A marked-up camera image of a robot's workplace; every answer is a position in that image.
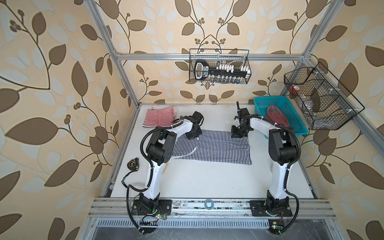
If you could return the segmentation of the blue striped tank top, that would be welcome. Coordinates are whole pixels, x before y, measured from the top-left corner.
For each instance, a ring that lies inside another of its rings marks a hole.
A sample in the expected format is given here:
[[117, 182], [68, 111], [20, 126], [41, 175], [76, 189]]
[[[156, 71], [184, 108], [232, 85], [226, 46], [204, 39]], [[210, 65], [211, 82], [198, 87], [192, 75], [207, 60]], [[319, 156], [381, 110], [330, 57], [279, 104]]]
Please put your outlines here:
[[178, 138], [173, 159], [251, 165], [247, 137], [233, 138], [231, 132], [202, 130], [194, 139]]

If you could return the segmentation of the maroon tank top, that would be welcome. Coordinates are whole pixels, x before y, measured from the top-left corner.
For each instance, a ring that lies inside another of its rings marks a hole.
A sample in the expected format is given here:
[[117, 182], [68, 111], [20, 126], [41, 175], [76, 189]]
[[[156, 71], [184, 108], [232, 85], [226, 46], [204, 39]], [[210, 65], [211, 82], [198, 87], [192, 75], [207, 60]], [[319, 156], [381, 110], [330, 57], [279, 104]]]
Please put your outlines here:
[[281, 125], [284, 127], [289, 127], [289, 121], [282, 113], [282, 111], [276, 106], [269, 106], [266, 113], [266, 119], [270, 120], [277, 125]]

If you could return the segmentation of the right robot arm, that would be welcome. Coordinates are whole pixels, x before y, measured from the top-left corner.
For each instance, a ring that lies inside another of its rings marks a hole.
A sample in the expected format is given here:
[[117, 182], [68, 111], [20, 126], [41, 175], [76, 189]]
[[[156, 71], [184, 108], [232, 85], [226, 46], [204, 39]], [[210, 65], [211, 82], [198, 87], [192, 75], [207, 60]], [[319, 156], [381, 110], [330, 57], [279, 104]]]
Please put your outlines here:
[[269, 232], [282, 235], [296, 220], [300, 203], [299, 198], [288, 191], [288, 178], [292, 166], [300, 159], [301, 146], [292, 127], [279, 125], [261, 115], [251, 115], [246, 108], [237, 102], [237, 116], [231, 128], [234, 138], [243, 138], [250, 131], [256, 130], [269, 138], [268, 153], [273, 161], [272, 182], [264, 201], [250, 201], [254, 217], [292, 217], [289, 223], [282, 226], [271, 223]]

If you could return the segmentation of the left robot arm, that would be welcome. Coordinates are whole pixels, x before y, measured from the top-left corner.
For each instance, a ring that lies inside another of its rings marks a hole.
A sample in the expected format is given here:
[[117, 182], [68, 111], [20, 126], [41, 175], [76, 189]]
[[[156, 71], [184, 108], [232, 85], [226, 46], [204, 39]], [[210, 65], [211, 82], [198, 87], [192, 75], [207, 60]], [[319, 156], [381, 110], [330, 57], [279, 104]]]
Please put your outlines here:
[[122, 179], [122, 185], [126, 188], [126, 206], [128, 216], [135, 228], [142, 235], [148, 234], [149, 231], [142, 227], [141, 223], [137, 223], [131, 212], [129, 196], [131, 191], [138, 193], [139, 212], [146, 217], [159, 218], [162, 210], [159, 203], [160, 183], [163, 176], [163, 170], [166, 163], [171, 159], [174, 153], [177, 139], [186, 136], [187, 139], [195, 139], [202, 134], [201, 125], [204, 117], [201, 113], [195, 111], [191, 116], [181, 116], [179, 120], [169, 127], [157, 126], [149, 131], [140, 142], [140, 151], [144, 159], [149, 163], [149, 171], [146, 179], [146, 185], [143, 189], [138, 189], [131, 184], [126, 184], [126, 178], [137, 172], [131, 170]]

